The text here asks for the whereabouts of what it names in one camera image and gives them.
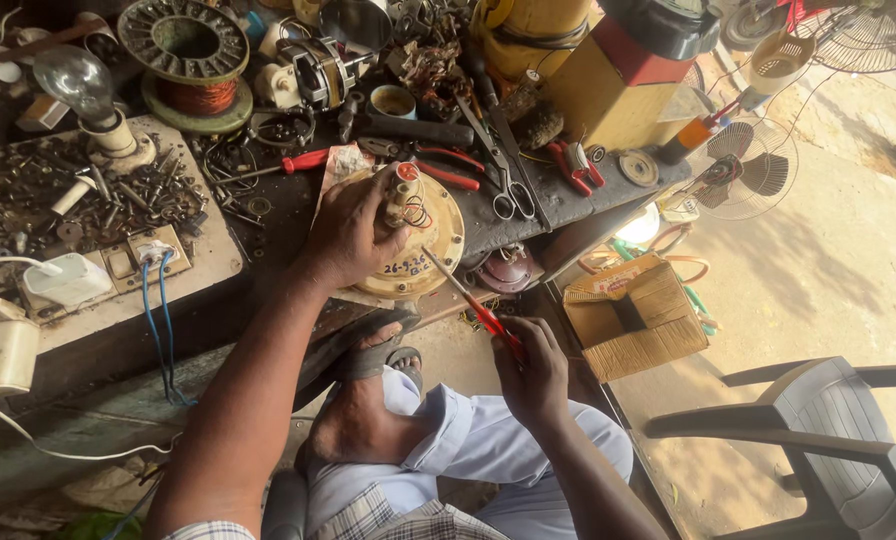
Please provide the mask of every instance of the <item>light bulb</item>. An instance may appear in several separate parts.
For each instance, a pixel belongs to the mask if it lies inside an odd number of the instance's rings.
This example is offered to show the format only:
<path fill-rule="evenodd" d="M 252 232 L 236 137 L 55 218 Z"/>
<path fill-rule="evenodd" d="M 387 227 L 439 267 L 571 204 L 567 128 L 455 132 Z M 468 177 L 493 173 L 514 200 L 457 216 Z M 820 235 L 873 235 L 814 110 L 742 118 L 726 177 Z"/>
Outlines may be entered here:
<path fill-rule="evenodd" d="M 118 123 L 111 73 L 88 51 L 59 45 L 38 53 L 34 78 L 51 97 L 71 107 L 88 129 L 103 132 Z"/>

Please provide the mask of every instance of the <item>black handle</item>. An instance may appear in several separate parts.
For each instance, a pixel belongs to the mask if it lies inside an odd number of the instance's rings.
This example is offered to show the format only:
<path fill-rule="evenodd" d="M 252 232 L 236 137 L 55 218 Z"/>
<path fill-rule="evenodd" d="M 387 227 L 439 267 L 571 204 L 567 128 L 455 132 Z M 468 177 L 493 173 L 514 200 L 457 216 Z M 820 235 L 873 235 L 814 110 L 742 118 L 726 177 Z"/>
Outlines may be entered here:
<path fill-rule="evenodd" d="M 475 143 L 475 130 L 468 126 L 408 120 L 382 114 L 365 114 L 362 118 L 366 121 L 358 122 L 360 135 L 406 141 L 429 141 L 462 148 Z"/>
<path fill-rule="evenodd" d="M 478 98 L 482 100 L 481 104 L 486 108 L 498 105 L 498 95 L 495 93 L 494 82 L 486 72 L 485 57 L 482 51 L 470 39 L 466 39 L 462 43 L 464 50 L 461 51 L 461 67 L 469 77 L 475 81 L 475 90 L 478 92 Z"/>

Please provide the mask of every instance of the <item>white trousers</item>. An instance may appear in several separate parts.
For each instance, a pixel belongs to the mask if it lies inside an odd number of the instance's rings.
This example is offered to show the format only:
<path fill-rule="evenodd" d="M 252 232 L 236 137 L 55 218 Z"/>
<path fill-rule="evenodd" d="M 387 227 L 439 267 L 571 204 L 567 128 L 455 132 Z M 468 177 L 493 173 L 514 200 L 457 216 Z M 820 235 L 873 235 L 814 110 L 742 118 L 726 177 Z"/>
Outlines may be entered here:
<path fill-rule="evenodd" d="M 577 538 L 551 463 L 514 419 L 504 398 L 466 398 L 440 384 L 422 403 L 418 388 L 405 374 L 385 366 L 382 381 L 389 411 L 423 413 L 439 418 L 440 425 L 400 466 L 311 463 L 307 531 L 317 531 L 376 482 L 395 512 L 408 513 L 437 499 L 435 477 L 445 476 L 502 485 L 498 496 L 475 517 L 512 540 Z M 582 403 L 569 401 L 569 411 L 627 482 L 634 454 L 622 427 Z"/>

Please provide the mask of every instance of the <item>plastic chair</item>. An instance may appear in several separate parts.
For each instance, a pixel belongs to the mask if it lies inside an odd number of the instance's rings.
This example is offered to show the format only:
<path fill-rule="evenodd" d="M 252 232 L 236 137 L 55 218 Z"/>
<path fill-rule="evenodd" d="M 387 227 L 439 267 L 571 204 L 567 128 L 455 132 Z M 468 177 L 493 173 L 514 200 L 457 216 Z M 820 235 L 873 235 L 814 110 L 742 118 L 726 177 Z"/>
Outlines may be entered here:
<path fill-rule="evenodd" d="M 718 536 L 896 540 L 896 444 L 872 388 L 896 387 L 896 365 L 854 369 L 843 357 L 727 374 L 729 387 L 774 381 L 752 403 L 652 418 L 645 435 L 714 437 L 781 446 L 800 487 L 800 517 Z"/>
<path fill-rule="evenodd" d="M 304 540 L 308 482 L 294 469 L 271 479 L 262 514 L 261 540 Z"/>

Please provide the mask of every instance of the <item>pliers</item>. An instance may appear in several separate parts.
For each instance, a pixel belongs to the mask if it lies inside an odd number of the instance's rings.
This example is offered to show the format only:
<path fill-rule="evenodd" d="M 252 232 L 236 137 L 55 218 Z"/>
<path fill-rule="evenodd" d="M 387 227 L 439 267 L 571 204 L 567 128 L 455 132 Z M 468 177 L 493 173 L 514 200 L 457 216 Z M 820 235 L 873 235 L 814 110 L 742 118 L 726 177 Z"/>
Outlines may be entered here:
<path fill-rule="evenodd" d="M 398 162 L 412 162 L 418 167 L 418 170 L 441 181 L 442 184 L 450 188 L 478 191 L 478 188 L 482 186 L 475 178 L 467 178 L 450 173 L 433 166 L 430 163 L 426 163 L 420 158 L 423 154 L 444 156 L 461 162 L 466 166 L 473 167 L 478 173 L 485 174 L 485 166 L 464 153 L 452 152 L 451 150 L 445 150 L 444 148 L 434 146 L 421 146 L 418 142 L 399 144 L 386 138 L 370 136 L 360 137 L 358 139 L 358 146 L 379 158 L 387 158 Z"/>
<path fill-rule="evenodd" d="M 605 178 L 595 168 L 595 164 L 585 156 L 581 144 L 577 142 L 568 144 L 560 140 L 549 142 L 547 148 L 551 157 L 561 168 L 561 174 L 565 176 L 565 180 L 582 197 L 591 197 L 591 188 L 583 180 L 586 177 L 596 188 L 605 186 Z"/>

